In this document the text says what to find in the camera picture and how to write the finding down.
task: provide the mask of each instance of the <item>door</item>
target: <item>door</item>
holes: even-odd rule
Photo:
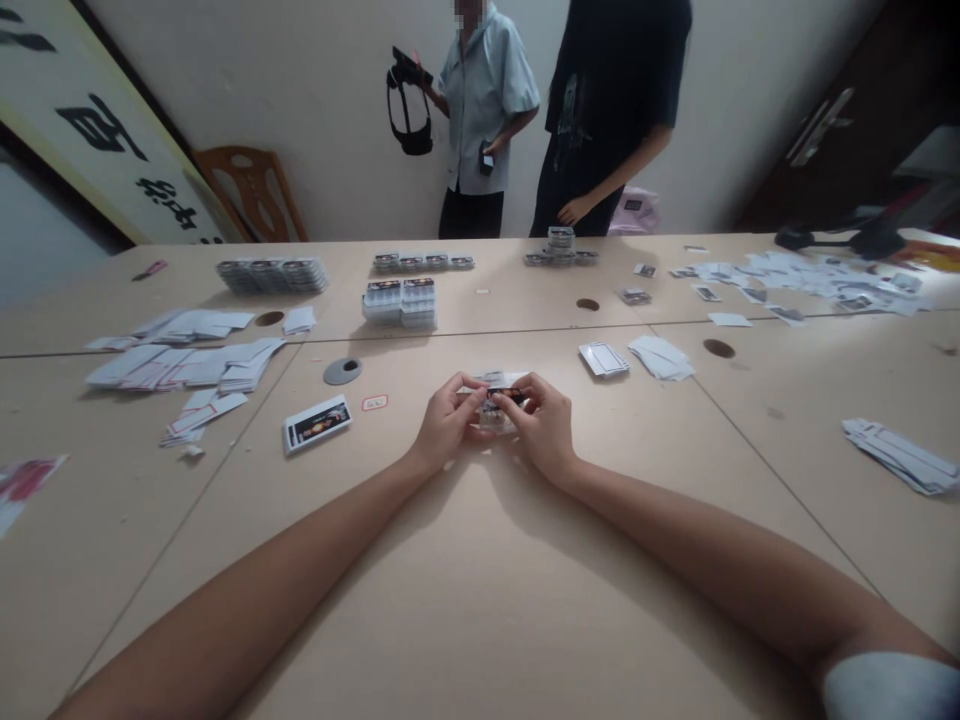
[[[909,195],[911,180],[895,171],[934,130],[957,122],[953,4],[887,3],[748,204],[738,232],[829,223]]]

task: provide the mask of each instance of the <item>table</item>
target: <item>table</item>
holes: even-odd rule
[[[189,393],[89,391],[92,355],[0,360],[3,461],[70,455],[0,540],[0,716],[60,703],[295,352],[206,429],[195,463],[158,447]]]
[[[251,451],[228,458],[87,674],[213,574],[398,457],[459,369],[536,368],[573,399],[585,458],[734,510],[862,581],[695,383],[661,384],[636,363],[620,382],[595,381],[576,352],[591,340],[625,352],[650,332],[301,346],[240,440]],[[284,459],[282,420],[334,396],[320,376],[348,354],[364,363],[342,388],[353,425]],[[382,393],[385,409],[360,411]],[[238,715],[799,718],[815,706],[778,658],[529,474],[504,439],[415,496]]]
[[[148,320],[181,307],[262,314],[312,305],[316,327],[308,334],[290,336],[287,340],[291,343],[701,322],[707,319],[708,312],[740,313],[751,319],[771,317],[769,311],[750,304],[729,285],[711,286],[722,303],[704,303],[691,289],[698,280],[672,278],[669,270],[700,262],[746,262],[748,253],[776,250],[773,235],[580,238],[578,247],[600,252],[598,266],[526,267],[523,255],[543,243],[539,239],[501,239],[293,243],[256,249],[246,245],[140,246],[111,258],[59,293],[0,310],[0,357],[89,352],[85,346],[98,337],[125,335]],[[686,245],[705,247],[710,254],[688,252],[684,250]],[[372,272],[373,257],[385,250],[443,250],[475,257],[477,267],[471,271],[419,274],[436,280],[436,331],[408,331],[364,323],[361,303],[366,285],[384,279]],[[316,296],[233,295],[217,277],[216,264],[251,254],[318,254],[327,267],[330,287]],[[134,275],[159,259],[170,266],[147,280],[131,282]],[[658,267],[657,277],[648,280],[634,275],[633,269],[639,262]],[[894,272],[892,268],[884,270]],[[919,277],[924,281],[923,294],[929,295],[938,309],[960,309],[960,283],[952,276],[931,271],[919,273]],[[652,304],[628,307],[616,295],[619,288],[637,286],[653,295]],[[799,291],[771,290],[770,298],[808,316],[838,313],[829,300]],[[599,308],[579,307],[581,300],[593,301]],[[266,327],[256,323],[255,320],[245,330],[231,333],[226,340],[195,345],[250,342],[282,335],[280,322]]]
[[[361,259],[354,245],[325,243],[319,249],[330,276],[330,287],[323,294],[253,297],[234,295],[227,290],[217,277],[217,263],[250,256],[315,255],[317,246],[302,243],[257,248],[141,245],[110,258],[59,292],[0,309],[0,357],[90,352],[85,346],[92,340],[127,335],[145,322],[177,308],[245,310],[261,314],[309,304],[319,319],[331,297],[337,294],[340,280],[349,277],[351,268]],[[157,260],[166,260],[169,266],[146,280],[132,282],[131,278]],[[282,323],[260,327],[255,319],[245,330],[231,333],[226,340],[194,343],[194,346],[252,342],[282,335]],[[287,338],[293,343],[303,340],[303,335]]]
[[[926,498],[844,436],[875,420],[957,461],[960,312],[779,320],[754,328],[664,326],[697,382],[873,586],[960,653],[960,504]],[[736,351],[711,355],[716,338]]]
[[[0,459],[72,456],[0,541],[0,637],[9,648],[0,659],[0,715],[45,717],[217,571],[397,457],[430,393],[461,369],[537,370],[574,399],[577,448],[587,459],[793,539],[960,648],[953,552],[960,505],[914,495],[856,451],[839,425],[878,420],[960,459],[951,414],[958,360],[942,352],[960,343],[960,312],[951,309],[960,308],[960,279],[922,273],[923,292],[941,311],[909,319],[831,317],[817,298],[774,291],[775,301],[811,316],[795,329],[760,319],[766,311],[734,288],[714,285],[724,303],[712,306],[689,289],[693,281],[663,275],[706,260],[740,262],[771,249],[771,236],[588,239],[582,246],[601,247],[598,267],[526,268],[522,254],[540,242],[264,248],[319,251],[331,288],[307,300],[317,326],[288,338],[292,345],[271,362],[251,402],[210,425],[207,455],[195,466],[157,447],[188,393],[87,392],[84,378],[106,358],[83,346],[174,307],[301,304],[225,290],[216,262],[249,255],[249,247],[141,247],[56,295],[0,312],[0,358],[8,357],[0,359]],[[377,277],[373,255],[437,247],[470,252],[477,269],[434,276],[434,336],[362,325],[360,295]],[[169,268],[130,282],[161,258]],[[661,275],[633,275],[638,262]],[[646,287],[654,304],[623,305],[614,291],[626,285]],[[577,307],[580,298],[600,309]],[[706,321],[715,309],[753,317],[756,326],[715,327]],[[228,342],[280,332],[251,326]],[[654,333],[691,357],[694,379],[660,383],[628,354],[632,339]],[[708,338],[725,340],[737,356],[709,354]],[[592,379],[577,347],[594,341],[627,356],[630,376]],[[348,355],[365,363],[342,389],[354,425],[284,459],[281,421],[337,394],[322,372]],[[384,393],[386,409],[360,411],[364,398]],[[424,488],[239,714],[422,715],[425,708],[507,718],[817,714],[792,669],[538,482],[509,440],[468,452]]]
[[[818,239],[843,240],[852,234],[844,233],[836,236],[820,234]],[[904,234],[908,237],[920,236],[915,231],[904,231]],[[768,310],[762,305],[751,304],[732,285],[719,283],[710,285],[710,289],[719,295],[723,302],[704,307],[706,303],[691,290],[692,285],[700,284],[702,281],[696,278],[678,280],[671,277],[669,271],[704,262],[746,264],[746,256],[751,253],[763,254],[771,250],[787,252],[774,244],[774,237],[772,234],[611,237],[604,241],[603,269],[614,288],[640,286],[653,296],[653,302],[650,305],[636,308],[640,321],[647,324],[699,322],[707,319],[708,312],[738,313],[751,320],[770,318],[772,315]],[[689,252],[684,250],[687,245],[700,246],[710,252],[709,254]],[[814,253],[809,250],[799,254],[807,258],[814,257]],[[849,251],[839,248],[818,249],[817,254],[835,254],[848,261],[855,259]],[[640,262],[658,268],[657,277],[647,280],[634,275],[633,268]],[[902,272],[920,278],[923,281],[921,294],[928,296],[936,309],[960,309],[960,282],[955,276],[936,271],[905,270],[886,264],[880,264],[878,267],[883,277]],[[756,287],[761,287],[759,283],[754,284]],[[770,302],[785,308],[797,309],[808,317],[842,314],[833,306],[833,301],[807,295],[799,290],[772,289],[768,291],[768,295]]]

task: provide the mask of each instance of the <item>wrist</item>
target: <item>wrist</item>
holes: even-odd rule
[[[572,453],[557,464],[557,469],[550,473],[550,481],[563,492],[575,496],[577,488],[583,484],[587,466],[588,463]]]
[[[430,463],[418,452],[416,448],[411,447],[403,456],[393,464],[397,475],[404,481],[420,485],[426,482],[434,470]]]

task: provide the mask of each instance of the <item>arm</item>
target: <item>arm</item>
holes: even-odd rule
[[[620,167],[614,170],[606,180],[597,185],[586,195],[574,198],[560,210],[557,218],[564,225],[573,227],[580,220],[590,214],[597,205],[607,199],[611,193],[630,182],[630,179],[640,173],[656,157],[667,149],[673,137],[673,128],[666,125],[655,125],[650,134],[644,138],[633,153],[624,160]]]
[[[458,395],[461,386],[477,388]],[[294,636],[341,575],[464,437],[486,384],[458,373],[393,465],[238,560],[162,617],[53,714],[56,720],[216,718]]]
[[[447,98],[438,93],[433,89],[433,85],[427,85],[422,83],[420,87],[423,88],[423,92],[426,93],[427,97],[437,106],[437,110],[443,113],[443,116],[446,118],[450,117],[450,105],[447,103]]]
[[[540,108],[535,107],[533,110],[517,113],[510,118],[510,122],[507,123],[507,126],[500,131],[500,134],[497,135],[492,143],[490,143],[489,147],[483,151],[483,154],[493,155],[496,157],[497,154],[506,146],[506,144],[510,142],[514,135],[519,133],[533,121],[538,112],[540,112]]]
[[[570,400],[536,375],[516,383],[524,409],[493,400],[559,489],[623,530],[819,686],[841,660],[901,652],[956,660],[883,600],[798,545],[670,490],[580,460]]]

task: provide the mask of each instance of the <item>white wall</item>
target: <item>white wall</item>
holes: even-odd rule
[[[313,239],[436,236],[446,121],[434,113],[431,155],[403,155],[384,79],[394,44],[439,70],[450,0],[88,4],[191,145],[279,153]],[[693,0],[674,143],[635,183],[661,193],[663,232],[721,231],[736,219],[882,4]],[[498,7],[516,22],[546,101],[566,3]],[[529,230],[544,115],[515,140],[505,236]]]
[[[112,254],[72,215],[0,150],[0,306],[52,290]]]

